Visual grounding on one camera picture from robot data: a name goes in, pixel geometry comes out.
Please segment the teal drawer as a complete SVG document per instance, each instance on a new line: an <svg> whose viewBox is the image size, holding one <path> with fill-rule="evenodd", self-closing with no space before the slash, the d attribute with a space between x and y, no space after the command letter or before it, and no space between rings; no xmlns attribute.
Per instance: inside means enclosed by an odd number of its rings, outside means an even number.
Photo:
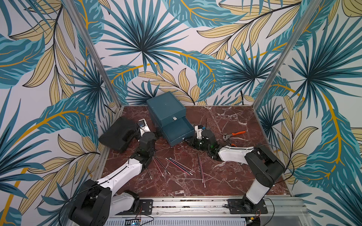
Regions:
<svg viewBox="0 0 362 226"><path fill-rule="evenodd" d="M183 142L184 139L194 136L194 126L186 117L175 120L174 122L162 127L163 137L171 147Z"/></svg>

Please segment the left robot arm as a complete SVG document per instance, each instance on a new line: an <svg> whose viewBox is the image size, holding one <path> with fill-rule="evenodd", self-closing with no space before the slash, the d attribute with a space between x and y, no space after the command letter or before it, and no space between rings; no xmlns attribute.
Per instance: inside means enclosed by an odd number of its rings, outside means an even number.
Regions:
<svg viewBox="0 0 362 226"><path fill-rule="evenodd" d="M102 226L109 217L121 212L136 212L139 196L125 191L115 194L129 180L141 174L152 162L155 155L156 136L145 119L137 122L140 133L139 146L135 153L118 169L94 181L87 180L71 202L68 218L79 226Z"/></svg>

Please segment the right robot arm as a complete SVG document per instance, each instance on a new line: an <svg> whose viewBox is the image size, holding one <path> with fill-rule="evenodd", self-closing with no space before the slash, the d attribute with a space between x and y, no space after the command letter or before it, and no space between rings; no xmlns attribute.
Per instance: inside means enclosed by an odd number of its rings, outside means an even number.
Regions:
<svg viewBox="0 0 362 226"><path fill-rule="evenodd" d="M236 147L229 143L222 146L218 144L211 130L200 126L196 126L194 135L186 138L185 141L189 146L206 152L213 160L248 165L255 179L243 196L243 202L251 207L262 202L264 196L286 170L285 165L266 145Z"/></svg>

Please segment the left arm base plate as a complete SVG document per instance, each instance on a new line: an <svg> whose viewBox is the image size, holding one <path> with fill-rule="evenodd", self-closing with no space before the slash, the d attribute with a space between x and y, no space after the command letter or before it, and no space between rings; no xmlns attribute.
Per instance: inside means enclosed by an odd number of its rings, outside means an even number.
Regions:
<svg viewBox="0 0 362 226"><path fill-rule="evenodd" d="M153 210L153 200L152 199L141 199L137 201L130 210L123 212L123 215L151 215Z"/></svg>

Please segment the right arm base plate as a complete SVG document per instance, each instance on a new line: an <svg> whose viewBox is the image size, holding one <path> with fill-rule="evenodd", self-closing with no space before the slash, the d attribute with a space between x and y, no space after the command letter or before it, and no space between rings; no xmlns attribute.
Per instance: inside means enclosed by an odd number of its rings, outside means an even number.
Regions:
<svg viewBox="0 0 362 226"><path fill-rule="evenodd" d="M265 201L262 199L258 204L253 204L247 199L228 199L226 207L230 214L267 214Z"/></svg>

